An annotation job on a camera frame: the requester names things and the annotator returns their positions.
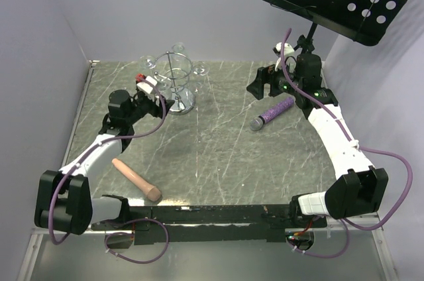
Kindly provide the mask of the clear wine glass front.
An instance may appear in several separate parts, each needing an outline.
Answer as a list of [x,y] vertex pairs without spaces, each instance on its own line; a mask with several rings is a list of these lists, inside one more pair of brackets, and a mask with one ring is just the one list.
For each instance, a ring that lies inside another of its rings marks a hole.
[[172,90],[168,82],[158,82],[156,87],[165,99],[170,99],[172,97]]

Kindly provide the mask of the clear wine glass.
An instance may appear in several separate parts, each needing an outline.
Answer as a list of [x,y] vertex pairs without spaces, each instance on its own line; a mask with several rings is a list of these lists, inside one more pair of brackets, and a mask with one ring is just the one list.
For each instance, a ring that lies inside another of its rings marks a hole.
[[184,43],[182,42],[177,42],[172,46],[172,51],[179,53],[179,54],[184,54],[186,55],[186,48]]
[[156,58],[154,56],[146,55],[138,59],[138,67],[140,70],[153,70],[156,67]]
[[170,99],[172,97],[172,90],[168,82],[158,82],[156,87],[165,99]]
[[203,61],[194,62],[192,72],[197,76],[206,76],[209,73],[209,65]]

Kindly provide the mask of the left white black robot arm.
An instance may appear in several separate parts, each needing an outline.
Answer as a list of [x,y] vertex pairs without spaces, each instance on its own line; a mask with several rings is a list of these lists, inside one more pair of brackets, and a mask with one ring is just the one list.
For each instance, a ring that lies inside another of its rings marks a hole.
[[104,221],[116,229],[127,227],[131,221],[128,199],[116,195],[93,198],[91,187],[103,169],[136,138],[134,124],[145,115],[165,119],[174,103],[162,96],[153,100],[143,91],[135,95],[124,89],[112,92],[94,142],[68,165],[41,175],[34,224],[74,235]]

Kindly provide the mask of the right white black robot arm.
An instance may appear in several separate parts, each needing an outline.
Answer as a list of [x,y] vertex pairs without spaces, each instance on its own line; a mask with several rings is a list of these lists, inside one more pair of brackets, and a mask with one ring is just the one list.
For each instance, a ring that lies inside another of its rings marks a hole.
[[292,198],[291,223],[303,227],[313,215],[344,219],[379,210],[388,175],[375,168],[360,151],[346,127],[334,93],[325,88],[321,77],[322,62],[315,54],[300,54],[293,72],[284,73],[276,65],[260,67],[246,90],[257,100],[269,95],[288,93],[317,131],[335,170],[335,182],[325,192],[301,194]]

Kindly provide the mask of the chrome wine glass rack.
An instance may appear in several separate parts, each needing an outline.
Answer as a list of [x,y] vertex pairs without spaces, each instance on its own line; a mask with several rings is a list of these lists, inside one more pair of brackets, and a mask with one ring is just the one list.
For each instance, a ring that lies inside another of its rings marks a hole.
[[166,51],[156,58],[156,67],[152,70],[158,82],[168,82],[172,90],[174,105],[170,108],[172,115],[185,115],[195,106],[195,96],[189,90],[189,80],[193,63],[184,54]]

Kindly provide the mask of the clear wine glass back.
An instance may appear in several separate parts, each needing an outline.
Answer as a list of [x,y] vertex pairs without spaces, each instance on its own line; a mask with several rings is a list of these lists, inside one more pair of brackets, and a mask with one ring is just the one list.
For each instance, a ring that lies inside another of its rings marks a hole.
[[172,46],[172,51],[179,53],[179,54],[184,54],[186,55],[186,48],[184,43],[182,42],[177,42]]

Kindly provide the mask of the purple glitter microphone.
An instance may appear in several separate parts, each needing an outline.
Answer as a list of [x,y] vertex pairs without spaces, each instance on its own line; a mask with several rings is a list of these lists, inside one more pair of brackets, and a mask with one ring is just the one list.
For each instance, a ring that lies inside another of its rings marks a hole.
[[265,124],[274,120],[276,117],[287,111],[294,105],[295,101],[292,97],[288,97],[285,100],[277,103],[261,115],[253,118],[250,122],[250,129],[252,131],[259,131]]

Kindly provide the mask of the beige pink microphone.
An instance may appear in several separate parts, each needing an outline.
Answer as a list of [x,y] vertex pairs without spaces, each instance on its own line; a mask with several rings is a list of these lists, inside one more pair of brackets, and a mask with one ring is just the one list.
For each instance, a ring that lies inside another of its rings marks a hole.
[[128,167],[118,158],[112,159],[112,165],[131,183],[133,183],[152,202],[157,202],[161,197],[161,191],[154,185],[139,176],[132,168]]

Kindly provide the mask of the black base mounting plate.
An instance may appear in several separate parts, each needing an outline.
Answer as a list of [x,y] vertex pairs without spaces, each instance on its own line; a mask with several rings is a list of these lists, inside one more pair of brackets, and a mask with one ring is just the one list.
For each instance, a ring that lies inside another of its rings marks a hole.
[[110,219],[91,226],[94,231],[134,233],[136,245],[166,241],[161,226],[167,228],[169,241],[286,241],[286,231],[302,231],[308,225],[325,228],[326,219],[302,215],[292,203],[264,205],[130,206],[125,219]]

